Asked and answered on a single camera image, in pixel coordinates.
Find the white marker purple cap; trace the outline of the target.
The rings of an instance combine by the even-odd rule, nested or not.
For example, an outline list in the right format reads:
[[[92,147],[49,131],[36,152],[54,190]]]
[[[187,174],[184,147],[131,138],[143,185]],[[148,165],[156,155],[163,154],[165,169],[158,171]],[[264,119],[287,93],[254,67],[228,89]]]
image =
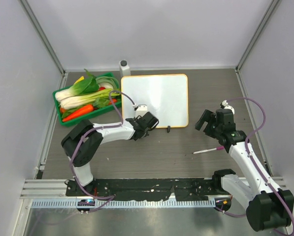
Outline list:
[[[210,149],[204,149],[204,150],[199,150],[193,152],[193,154],[200,154],[200,153],[205,153],[205,152],[211,152],[211,151],[216,151],[216,150],[223,150],[223,146],[215,147],[215,148],[210,148]]]

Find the orange framed whiteboard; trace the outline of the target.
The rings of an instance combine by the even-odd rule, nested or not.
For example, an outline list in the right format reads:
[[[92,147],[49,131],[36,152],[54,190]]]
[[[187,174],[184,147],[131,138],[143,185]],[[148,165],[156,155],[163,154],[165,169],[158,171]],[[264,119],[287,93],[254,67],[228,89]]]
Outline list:
[[[137,105],[146,105],[158,120],[157,128],[189,124],[189,89],[185,74],[124,76],[121,91]]]

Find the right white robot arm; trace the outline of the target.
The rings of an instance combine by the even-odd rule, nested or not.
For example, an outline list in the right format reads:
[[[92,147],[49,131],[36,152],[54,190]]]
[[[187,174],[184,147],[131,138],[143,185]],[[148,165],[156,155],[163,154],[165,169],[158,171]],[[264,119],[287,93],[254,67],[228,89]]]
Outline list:
[[[235,160],[244,174],[244,183],[232,170],[221,170],[221,176],[211,182],[217,194],[226,191],[244,207],[247,220],[256,232],[294,226],[294,196],[283,190],[268,174],[257,157],[244,131],[237,130],[231,109],[205,110],[196,130],[203,125],[205,135],[217,139]]]

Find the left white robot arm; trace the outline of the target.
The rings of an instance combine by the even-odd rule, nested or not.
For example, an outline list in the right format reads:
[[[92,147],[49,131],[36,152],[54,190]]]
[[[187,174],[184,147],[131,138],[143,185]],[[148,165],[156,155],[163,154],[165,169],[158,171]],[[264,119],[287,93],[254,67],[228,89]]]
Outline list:
[[[94,193],[95,182],[90,161],[100,145],[118,140],[138,140],[148,136],[159,120],[150,112],[122,122],[95,124],[83,120],[62,140],[61,146],[69,158],[74,180],[67,186],[69,191],[89,196]]]

